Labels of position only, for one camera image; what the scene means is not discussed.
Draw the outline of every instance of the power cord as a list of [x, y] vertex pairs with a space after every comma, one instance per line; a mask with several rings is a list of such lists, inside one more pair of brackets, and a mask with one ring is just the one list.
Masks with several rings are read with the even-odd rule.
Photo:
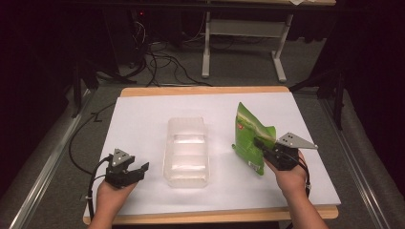
[[[208, 84], [208, 83], [201, 82], [201, 81], [195, 80], [195, 79], [193, 79], [192, 77], [190, 77], [190, 75], [188, 74], [186, 68], [180, 63], [180, 61], [179, 61], [176, 57], [174, 57], [174, 56], [172, 56], [172, 55], [168, 55], [168, 54], [166, 54], [166, 53], [164, 53], [164, 52], [158, 52], [158, 53], [152, 53], [152, 52], [151, 52], [151, 53], [147, 53], [147, 54], [152, 55], [153, 60], [151, 60], [150, 65], [151, 65], [152, 67], [154, 67], [155, 69], [156, 69], [156, 68], [163, 68], [163, 67], [168, 66], [170, 63], [173, 63], [173, 64], [176, 66], [176, 68], [175, 68], [175, 70], [174, 70], [174, 76], [175, 76], [176, 80], [178, 80], [181, 84], [187, 84], [187, 83], [185, 83], [185, 82], [183, 82], [183, 81], [181, 81], [181, 80], [178, 79], [177, 74], [176, 74], [178, 68], [181, 68], [182, 71], [184, 72], [185, 77], [186, 77], [187, 79], [189, 79], [190, 81], [192, 81], [192, 83], [191, 83], [191, 84], [188, 83], [188, 85], [194, 85], [194, 86], [195, 86], [195, 85], [199, 85], [199, 86], [212, 87], [212, 85], [210, 85], [210, 84]], [[157, 60], [159, 60], [159, 59], [168, 60], [168, 63], [165, 64], [165, 65], [162, 66], [162, 67], [158, 67], [158, 66], [157, 66]]]
[[91, 115], [86, 121], [84, 121], [84, 123], [81, 124], [81, 125], [75, 130], [74, 134], [73, 134], [72, 137], [71, 137], [71, 140], [69, 141], [69, 148], [68, 148], [69, 158], [71, 159], [72, 164], [73, 164], [77, 169], [79, 169], [81, 172], [83, 172], [83, 173], [85, 173], [85, 174], [91, 175], [92, 172], [90, 172], [90, 171], [88, 171], [88, 170], [86, 170], [86, 169], [83, 169], [80, 165], [78, 165], [78, 164], [75, 162], [75, 159], [74, 159], [73, 153], [72, 153], [72, 146], [73, 146], [73, 142], [74, 142], [74, 140], [75, 140], [75, 137], [76, 137], [77, 134], [80, 132], [80, 130], [81, 130], [87, 123], [89, 123], [90, 120], [92, 120], [94, 117], [98, 116], [100, 113], [102, 113], [103, 111], [107, 110], [109, 107], [111, 107], [111, 106], [113, 106], [113, 105], [115, 105], [115, 104], [116, 104], [116, 102], [111, 103], [111, 104], [109, 104], [108, 106], [104, 107], [103, 109], [99, 110], [98, 112], [92, 113], [92, 115]]
[[87, 203], [89, 205], [89, 213], [90, 213], [90, 220], [93, 220], [93, 217], [95, 216], [95, 208], [93, 206], [93, 184], [95, 183], [95, 177], [96, 177], [96, 173], [98, 170], [98, 167], [100, 167], [100, 165], [102, 163], [104, 163], [105, 161], [111, 161], [113, 159], [112, 155], [108, 155], [105, 158], [103, 158], [95, 167], [95, 169], [92, 172], [92, 177], [90, 178], [90, 183], [89, 183], [89, 187], [87, 190]]

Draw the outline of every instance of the wire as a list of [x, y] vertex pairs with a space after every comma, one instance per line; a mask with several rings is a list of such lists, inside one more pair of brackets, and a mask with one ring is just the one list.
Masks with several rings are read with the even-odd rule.
[[105, 175], [100, 175], [100, 176], [96, 177], [95, 180], [98, 178], [102, 178], [102, 177], [105, 177]]
[[189, 40], [183, 41], [182, 43], [185, 44], [185, 43], [188, 43], [188, 42], [192, 42], [192, 41], [196, 41], [196, 40], [200, 40], [200, 39], [204, 38], [203, 35], [201, 35], [199, 37], [200, 33], [203, 30], [204, 22], [205, 22], [205, 12], [202, 14], [202, 23], [200, 24], [200, 29], [197, 31], [196, 35], [193, 38], [189, 39]]
[[69, 158], [71, 159], [72, 164], [73, 164], [77, 169], [79, 169], [80, 171], [82, 171], [83, 173], [86, 173], [86, 174], [88, 174], [88, 175], [91, 175], [91, 174], [92, 174], [92, 173], [89, 172], [88, 170], [83, 169], [83, 168], [82, 168], [80, 165], [78, 165], [78, 164], [75, 162], [75, 160], [74, 160], [73, 153], [72, 153], [72, 145], [73, 145], [73, 142], [74, 142], [74, 140], [75, 140], [75, 137], [76, 137], [77, 134], [80, 132], [80, 130], [81, 130], [87, 123], [89, 123], [90, 120], [92, 120], [95, 116], [98, 116], [100, 113], [102, 113], [103, 111], [107, 110], [109, 107], [113, 106], [114, 104], [116, 104], [116, 102], [114, 102], [114, 103], [112, 103], [112, 104], [110, 104], [110, 105], [104, 107], [103, 109], [101, 109], [100, 111], [98, 111], [98, 112], [96, 112], [96, 113], [92, 113], [92, 115], [91, 115], [86, 121], [84, 121], [84, 123], [81, 124], [81, 125], [75, 130], [74, 134], [73, 134], [72, 137], [71, 137], [71, 140], [70, 140], [70, 142], [69, 142], [69, 148], [68, 148]]
[[166, 50], [166, 49], [167, 49], [167, 45], [168, 45], [169, 43], [168, 43], [168, 42], [160, 42], [160, 41], [157, 41], [157, 42], [153, 42], [153, 43], [149, 44], [149, 46], [150, 46], [150, 49], [152, 49], [152, 46], [160, 45], [160, 44], [163, 44], [164, 46], [163, 46], [162, 48], [158, 49], [158, 50], [155, 50], [154, 52], [160, 52], [160, 51]]
[[156, 81], [156, 72], [158, 71], [158, 62], [156, 60], [155, 55], [152, 52], [152, 49], [149, 49], [149, 51], [150, 51], [150, 55], [152, 55], [152, 59], [153, 59], [153, 61], [155, 63], [155, 67], [154, 67], [153, 71], [150, 70], [149, 67], [148, 67], [149, 72], [152, 74], [152, 79], [149, 81], [148, 84], [146, 84], [146, 88], [149, 87], [153, 82], [155, 83], [156, 86], [159, 86], [159, 83]]
[[93, 206], [93, 184], [95, 183], [95, 177], [96, 173], [98, 170], [98, 167], [105, 161], [111, 161], [113, 159], [112, 155], [108, 155], [105, 158], [103, 158], [95, 167], [95, 169], [92, 172], [92, 177], [90, 178], [90, 183], [89, 183], [89, 188], [87, 190], [87, 203], [89, 205], [89, 213], [90, 213], [90, 220], [93, 220], [93, 217], [95, 216], [95, 208]]
[[215, 36], [213, 36], [212, 38], [217, 38], [217, 39], [219, 39], [219, 40], [225, 40], [225, 41], [229, 40], [229, 41], [230, 41], [230, 43], [229, 43], [228, 45], [226, 45], [225, 47], [223, 47], [223, 48], [217, 48], [217, 47], [215, 47], [215, 46], [213, 45], [214, 42], [210, 42], [209, 47], [210, 47], [211, 49], [213, 49], [213, 50], [227, 50], [227, 49], [229, 49], [230, 47], [232, 47], [232, 45], [235, 43], [235, 38], [234, 38], [233, 36], [228, 36], [228, 35], [215, 35]]
[[104, 70], [101, 70], [101, 72], [106, 73], [110, 77], [104, 77], [104, 76], [98, 74], [97, 78], [100, 78], [100, 79], [103, 79], [106, 81], [119, 81], [121, 83], [134, 84], [134, 83], [137, 83], [137, 81], [132, 81], [128, 78], [141, 73], [145, 69], [145, 67], [146, 67], [146, 60], [145, 60], [145, 58], [142, 58], [139, 62], [138, 68], [129, 74], [120, 75], [118, 73], [112, 73], [112, 72], [109, 72], [106, 69], [104, 69]]
[[137, 40], [137, 37], [139, 36], [139, 33], [140, 33], [140, 28], [139, 28], [139, 30], [138, 30], [138, 32], [137, 32], [137, 35], [133, 35], [133, 36], [132, 36], [132, 37], [134, 37], [134, 40], [135, 40], [135, 43], [136, 43], [137, 47], [140, 47], [140, 46], [142, 46], [143, 43], [145, 42], [146, 29], [145, 29], [145, 27], [144, 27], [140, 22], [138, 22], [138, 21], [136, 21], [135, 24], [139, 25], [140, 28], [143, 29], [143, 37], [142, 37], [142, 42], [140, 43], [140, 45], [138, 44], [138, 40]]
[[168, 55], [168, 54], [166, 54], [164, 52], [153, 53], [153, 57], [154, 57], [154, 62], [156, 60], [159, 60], [159, 59], [168, 60], [169, 62], [167, 64], [165, 64], [163, 67], [168, 66], [170, 63], [175, 64], [176, 68], [174, 70], [174, 76], [175, 76], [176, 80], [179, 81], [181, 84], [187, 84], [187, 83], [182, 82], [181, 80], [178, 79], [178, 77], [176, 75], [176, 72], [177, 72], [179, 67], [183, 70], [185, 77], [192, 81], [191, 84], [212, 87], [212, 85], [210, 85], [208, 83], [197, 81], [197, 80], [193, 79], [192, 77], [190, 77], [190, 75], [188, 75], [188, 72], [187, 72], [186, 68], [180, 63], [180, 61], [176, 57]]

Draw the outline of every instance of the transparent box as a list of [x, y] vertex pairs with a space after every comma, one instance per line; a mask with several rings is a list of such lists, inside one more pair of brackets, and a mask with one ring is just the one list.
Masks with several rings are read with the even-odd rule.
[[168, 122], [163, 176], [174, 188], [202, 188], [209, 179], [206, 129], [202, 117]]

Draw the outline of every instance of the white paper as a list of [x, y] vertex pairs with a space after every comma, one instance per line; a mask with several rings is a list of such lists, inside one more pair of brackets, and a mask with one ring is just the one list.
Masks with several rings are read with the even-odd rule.
[[[285, 207], [275, 176], [266, 167], [258, 176], [233, 151], [239, 102], [265, 125], [275, 126], [277, 137], [292, 132], [312, 142], [291, 93], [204, 94], [120, 97], [101, 158], [119, 148], [136, 156], [129, 170], [150, 162], [119, 215], [221, 211]], [[203, 117], [207, 129], [210, 179], [202, 189], [173, 189], [162, 175], [167, 123], [171, 117]], [[316, 150], [302, 150], [309, 166], [314, 205], [340, 204], [340, 199]], [[98, 175], [105, 172], [104, 163]], [[101, 179], [96, 180], [96, 187]]]

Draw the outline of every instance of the snack bag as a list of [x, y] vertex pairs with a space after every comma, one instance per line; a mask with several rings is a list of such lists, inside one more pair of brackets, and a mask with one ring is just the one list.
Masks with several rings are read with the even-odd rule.
[[263, 153], [254, 145], [254, 137], [258, 137], [272, 149], [276, 142], [276, 129], [273, 126], [265, 127], [240, 102], [235, 120], [235, 144], [232, 144], [232, 148], [257, 174], [263, 175], [265, 173]]

